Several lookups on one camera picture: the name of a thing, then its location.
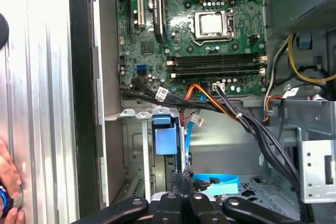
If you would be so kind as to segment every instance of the cpu socket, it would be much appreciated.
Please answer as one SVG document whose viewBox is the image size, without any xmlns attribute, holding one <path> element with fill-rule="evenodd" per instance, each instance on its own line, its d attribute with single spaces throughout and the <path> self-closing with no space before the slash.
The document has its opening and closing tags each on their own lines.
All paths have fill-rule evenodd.
<svg viewBox="0 0 336 224">
<path fill-rule="evenodd" d="M 231 41 L 235 37 L 233 10 L 195 12 L 191 32 L 195 36 L 193 42 L 199 46 L 205 42 Z"/>
</svg>

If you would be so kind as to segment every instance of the blue drive bracket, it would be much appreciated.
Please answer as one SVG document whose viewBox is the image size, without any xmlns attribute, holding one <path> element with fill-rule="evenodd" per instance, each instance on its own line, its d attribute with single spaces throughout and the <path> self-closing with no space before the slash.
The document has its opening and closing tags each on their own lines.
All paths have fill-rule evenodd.
<svg viewBox="0 0 336 224">
<path fill-rule="evenodd" d="M 157 155 L 177 154 L 177 126 L 170 115 L 153 117 L 155 151 Z"/>
</svg>

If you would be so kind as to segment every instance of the finger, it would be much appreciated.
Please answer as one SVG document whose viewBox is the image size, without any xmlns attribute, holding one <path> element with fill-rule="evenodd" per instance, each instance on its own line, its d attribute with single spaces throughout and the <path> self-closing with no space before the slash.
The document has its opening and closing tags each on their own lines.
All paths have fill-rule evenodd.
<svg viewBox="0 0 336 224">
<path fill-rule="evenodd" d="M 5 161 L 7 161 L 7 163 L 10 165 L 10 168 L 12 169 L 17 179 L 17 184 L 21 185 L 21 179 L 20 179 L 19 173 L 17 172 L 16 166 L 13 163 L 12 157 L 7 149 L 6 144 L 2 140 L 0 140 L 0 156 L 3 156 Z"/>
<path fill-rule="evenodd" d="M 15 199 L 19 196 L 16 177 L 9 164 L 0 156 L 0 179 L 6 187 L 9 196 Z"/>
<path fill-rule="evenodd" d="M 15 224 L 16 215 L 17 215 L 17 208 L 12 208 L 8 212 L 4 224 Z"/>
<path fill-rule="evenodd" d="M 25 212 L 20 211 L 20 212 L 17 214 L 15 224 L 23 224 L 24 222 L 25 222 Z"/>
</svg>

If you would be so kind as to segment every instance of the screw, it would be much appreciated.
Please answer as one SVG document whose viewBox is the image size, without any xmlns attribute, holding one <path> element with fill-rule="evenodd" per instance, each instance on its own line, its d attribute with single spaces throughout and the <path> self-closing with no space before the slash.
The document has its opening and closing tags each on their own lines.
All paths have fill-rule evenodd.
<svg viewBox="0 0 336 224">
<path fill-rule="evenodd" d="M 142 202 L 139 199 L 135 199 L 132 204 L 133 205 L 141 205 Z"/>
<path fill-rule="evenodd" d="M 195 194 L 195 195 L 194 195 L 194 198 L 195 198 L 195 199 L 201 199 L 201 198 L 202 198 L 202 194 Z"/>
<path fill-rule="evenodd" d="M 168 198 L 168 199 L 176 199 L 176 196 L 173 195 L 173 194 L 169 194 L 169 195 L 167 196 L 167 198 Z"/>
<path fill-rule="evenodd" d="M 239 202 L 238 202 L 238 200 L 236 200 L 236 199 L 230 199 L 230 200 L 229 200 L 229 203 L 230 203 L 231 205 L 233 205 L 233 206 L 238 206 L 238 205 L 239 205 Z"/>
</svg>

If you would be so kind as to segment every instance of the expansion card slot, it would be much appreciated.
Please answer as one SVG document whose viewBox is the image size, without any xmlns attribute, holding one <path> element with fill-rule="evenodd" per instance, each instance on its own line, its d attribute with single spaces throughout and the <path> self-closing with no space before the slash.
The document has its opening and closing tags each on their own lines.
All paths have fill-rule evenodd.
<svg viewBox="0 0 336 224">
<path fill-rule="evenodd" d="M 144 16 L 144 4 L 143 0 L 138 0 L 138 25 L 139 27 L 145 27 L 145 16 Z"/>
<path fill-rule="evenodd" d="M 131 35 L 132 34 L 132 28 L 133 28 L 133 22 L 132 22 L 132 7 L 131 7 L 131 1 L 132 0 L 126 0 L 126 8 L 127 8 L 127 31 Z"/>
<path fill-rule="evenodd" d="M 178 67 L 258 63 L 259 54 L 175 57 L 171 65 Z"/>
<path fill-rule="evenodd" d="M 166 41 L 166 25 L 165 25 L 165 1 L 153 0 L 153 25 L 155 39 L 159 43 Z"/>
</svg>

